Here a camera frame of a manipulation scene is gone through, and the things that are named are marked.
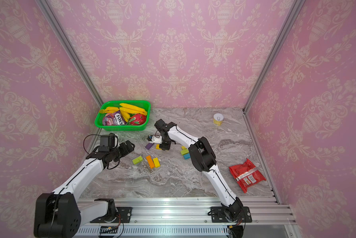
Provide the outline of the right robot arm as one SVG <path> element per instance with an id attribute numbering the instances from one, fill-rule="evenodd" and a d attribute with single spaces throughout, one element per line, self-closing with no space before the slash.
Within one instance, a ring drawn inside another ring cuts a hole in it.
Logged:
<path id="1" fill-rule="evenodd" d="M 177 124 L 173 122 L 167 124 L 162 119 L 159 119 L 154 126 L 160 134 L 162 150 L 169 150 L 172 143 L 178 143 L 189 150 L 193 166 L 208 178 L 216 190 L 227 220 L 238 224 L 245 222 L 247 212 L 243 210 L 241 200 L 222 176 L 216 162 L 216 155 L 207 138 L 192 136 Z"/>

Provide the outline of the purple block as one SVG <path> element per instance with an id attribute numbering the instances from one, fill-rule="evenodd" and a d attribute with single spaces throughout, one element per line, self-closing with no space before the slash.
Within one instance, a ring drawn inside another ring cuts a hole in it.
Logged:
<path id="1" fill-rule="evenodd" d="M 148 143 L 148 144 L 145 146 L 145 148 L 146 148 L 147 150 L 150 150 L 150 149 L 153 147 L 153 145 L 154 145 L 154 143 Z"/>

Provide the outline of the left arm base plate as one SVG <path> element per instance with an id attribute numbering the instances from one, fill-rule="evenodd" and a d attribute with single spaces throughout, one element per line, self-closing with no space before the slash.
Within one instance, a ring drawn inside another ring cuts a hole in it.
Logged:
<path id="1" fill-rule="evenodd" d="M 116 207 L 114 215 L 105 215 L 96 218 L 90 223 L 130 223 L 132 207 Z"/>

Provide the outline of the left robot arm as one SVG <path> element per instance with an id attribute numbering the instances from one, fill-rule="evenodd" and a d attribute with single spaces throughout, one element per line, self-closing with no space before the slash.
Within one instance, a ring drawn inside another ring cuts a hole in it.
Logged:
<path id="1" fill-rule="evenodd" d="M 35 205 L 34 236 L 37 238 L 72 238 L 82 225 L 94 220 L 121 222 L 113 199 L 99 198 L 79 205 L 78 200 L 92 180 L 108 167 L 133 152 L 130 141 L 117 147 L 96 147 L 82 166 L 62 185 L 50 193 L 41 194 Z"/>

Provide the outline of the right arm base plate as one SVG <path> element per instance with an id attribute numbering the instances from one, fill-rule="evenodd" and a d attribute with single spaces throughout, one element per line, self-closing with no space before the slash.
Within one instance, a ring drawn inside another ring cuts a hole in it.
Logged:
<path id="1" fill-rule="evenodd" d="M 229 222 L 224 213 L 224 207 L 211 207 L 210 211 L 207 213 L 211 217 L 212 223 L 226 223 Z M 243 223 L 252 223 L 252 217 L 249 207 L 243 207 L 240 213 L 240 220 Z"/>

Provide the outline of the short yellow block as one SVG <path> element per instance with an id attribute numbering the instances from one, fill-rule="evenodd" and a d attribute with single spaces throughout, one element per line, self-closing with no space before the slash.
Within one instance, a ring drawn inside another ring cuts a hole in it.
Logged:
<path id="1" fill-rule="evenodd" d="M 153 158 L 153 163 L 154 163 L 154 167 L 155 168 L 159 168 L 160 167 L 160 162 L 159 162 L 159 159 L 157 157 Z"/>

